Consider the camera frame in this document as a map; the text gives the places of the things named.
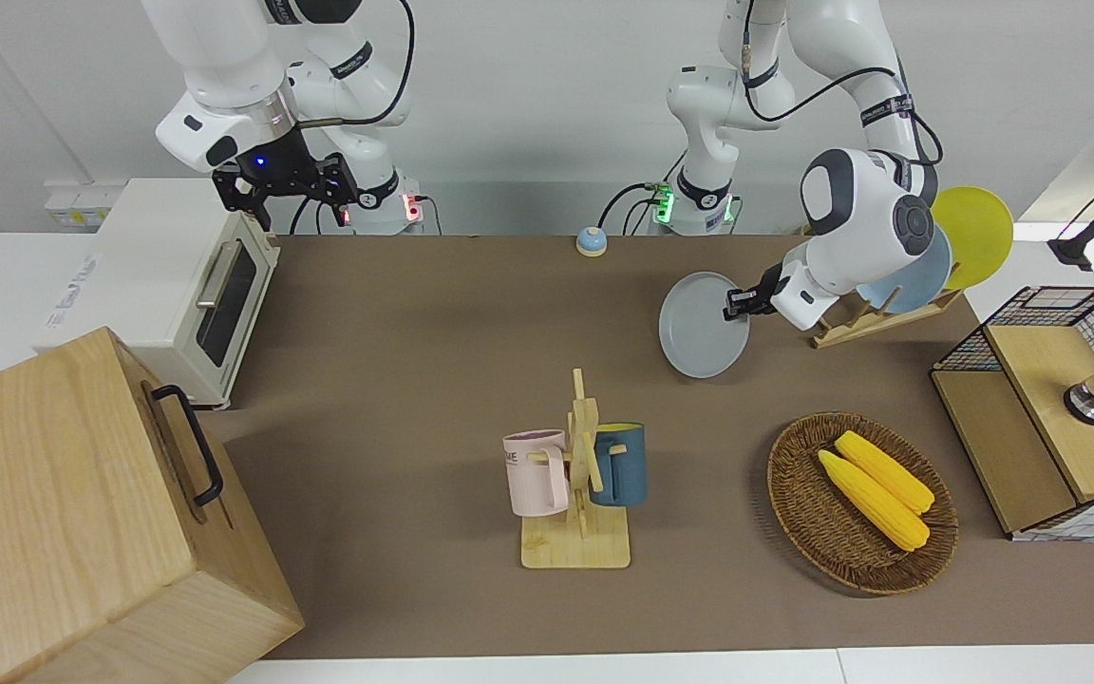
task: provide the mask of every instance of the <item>wooden mug holder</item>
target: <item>wooden mug holder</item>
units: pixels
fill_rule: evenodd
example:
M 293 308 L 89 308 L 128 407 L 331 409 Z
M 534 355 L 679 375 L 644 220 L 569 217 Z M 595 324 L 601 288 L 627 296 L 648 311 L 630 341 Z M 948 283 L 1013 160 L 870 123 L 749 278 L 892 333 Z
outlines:
M 600 507 L 590 501 L 590 486 L 602 492 L 604 484 L 594 454 L 598 402 L 586 397 L 581 369 L 572 369 L 572 392 L 565 451 L 572 490 L 568 510 L 522 519 L 522 566 L 531 570 L 624 568 L 630 565 L 627 509 Z

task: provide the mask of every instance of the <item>mug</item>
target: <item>mug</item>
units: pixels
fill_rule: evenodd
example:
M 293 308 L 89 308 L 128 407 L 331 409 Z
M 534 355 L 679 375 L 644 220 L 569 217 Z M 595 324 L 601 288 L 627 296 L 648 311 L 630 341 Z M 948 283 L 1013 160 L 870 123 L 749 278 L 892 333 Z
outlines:
M 635 507 L 648 498 L 648 459 L 644 426 L 608 422 L 598 426 L 594 454 L 602 473 L 602 492 L 590 486 L 590 500 L 600 507 Z
M 513 514 L 538 517 L 568 510 L 562 429 L 534 429 L 504 438 L 504 473 Z

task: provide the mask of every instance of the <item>wicker basket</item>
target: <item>wicker basket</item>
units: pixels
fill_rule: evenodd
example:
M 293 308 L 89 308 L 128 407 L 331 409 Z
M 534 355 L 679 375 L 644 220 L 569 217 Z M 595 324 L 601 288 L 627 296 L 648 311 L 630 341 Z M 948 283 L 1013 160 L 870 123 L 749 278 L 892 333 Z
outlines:
M 934 492 L 923 520 L 931 536 L 923 548 L 900 550 L 838 491 L 817 462 L 817 450 L 831 450 L 848 429 L 897 459 Z M 952 495 L 931 462 L 893 429 L 848 413 L 804 416 L 788 426 L 767 462 L 771 508 L 795 548 L 839 583 L 869 594 L 901 594 L 934 581 L 956 548 L 956 510 Z

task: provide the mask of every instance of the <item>brown tablecloth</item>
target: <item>brown tablecloth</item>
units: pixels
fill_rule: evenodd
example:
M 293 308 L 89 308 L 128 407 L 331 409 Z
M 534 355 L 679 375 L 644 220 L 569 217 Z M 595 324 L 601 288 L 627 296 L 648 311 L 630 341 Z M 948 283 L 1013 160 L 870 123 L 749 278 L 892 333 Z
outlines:
M 975 325 L 945 315 L 815 350 L 779 316 L 695 381 L 664 359 L 661 300 L 715 270 L 754 285 L 791 237 L 290 239 L 226 441 L 306 617 L 282 659 L 1094 642 L 1094 545 L 1012 543 L 928 369 Z M 632 565 L 529 571 L 500 438 L 563 428 L 570 369 L 604 420 L 647 426 Z M 853 598 L 804 566 L 765 497 L 798 417 L 857 411 L 940 468 L 961 546 L 931 587 Z

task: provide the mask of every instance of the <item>wooden cabinet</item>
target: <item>wooden cabinet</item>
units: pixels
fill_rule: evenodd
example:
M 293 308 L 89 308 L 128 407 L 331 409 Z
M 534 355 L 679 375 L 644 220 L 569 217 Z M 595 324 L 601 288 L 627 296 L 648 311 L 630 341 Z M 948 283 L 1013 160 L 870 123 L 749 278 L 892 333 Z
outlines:
M 224 448 L 155 390 L 107 328 L 0 372 L 3 683 L 219 683 L 303 626 Z

